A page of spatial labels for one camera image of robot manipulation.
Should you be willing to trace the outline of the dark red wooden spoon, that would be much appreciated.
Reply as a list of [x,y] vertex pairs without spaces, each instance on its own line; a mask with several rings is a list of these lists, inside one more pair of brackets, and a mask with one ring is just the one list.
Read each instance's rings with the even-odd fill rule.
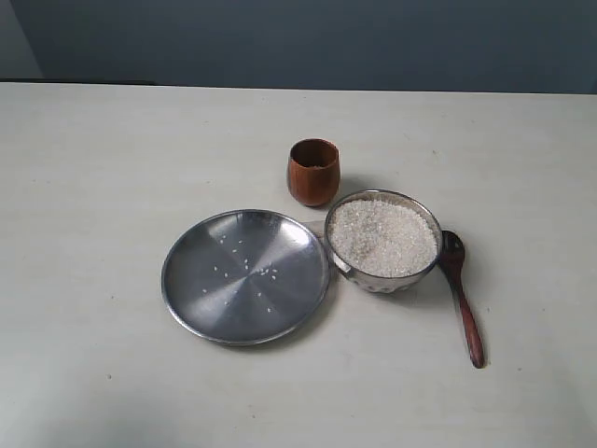
[[468,304],[462,283],[462,269],[465,263],[465,246],[460,237],[453,231],[442,232],[442,251],[438,265],[444,273],[452,296],[461,313],[465,340],[472,365],[477,369],[485,366],[485,354],[475,317]]

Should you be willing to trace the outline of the steel bowl of rice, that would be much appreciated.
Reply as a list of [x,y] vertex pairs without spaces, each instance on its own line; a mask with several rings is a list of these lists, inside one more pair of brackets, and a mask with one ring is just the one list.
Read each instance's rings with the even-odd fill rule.
[[437,265],[442,229],[421,203],[386,189],[365,189],[329,209],[323,238],[333,265],[365,291],[391,294]]

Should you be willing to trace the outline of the clear tape on table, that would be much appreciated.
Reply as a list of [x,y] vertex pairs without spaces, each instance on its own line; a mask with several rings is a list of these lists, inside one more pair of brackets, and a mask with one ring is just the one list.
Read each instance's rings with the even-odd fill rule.
[[326,226],[324,220],[306,221],[303,225],[318,239],[325,238]]

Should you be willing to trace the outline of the brown wooden cup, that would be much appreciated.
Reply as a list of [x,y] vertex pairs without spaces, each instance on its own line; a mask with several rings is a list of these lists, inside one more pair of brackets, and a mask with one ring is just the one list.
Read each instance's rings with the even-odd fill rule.
[[286,183],[291,196],[309,207],[329,203],[340,185],[340,153],[331,142],[309,138],[290,149]]

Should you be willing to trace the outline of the round steel plate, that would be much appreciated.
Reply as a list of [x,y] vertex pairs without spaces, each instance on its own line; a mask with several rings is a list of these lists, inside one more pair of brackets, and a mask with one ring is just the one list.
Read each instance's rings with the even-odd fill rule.
[[213,343],[251,346],[302,326],[331,280],[326,249],[278,212],[224,212],[184,232],[166,256],[162,298],[173,318]]

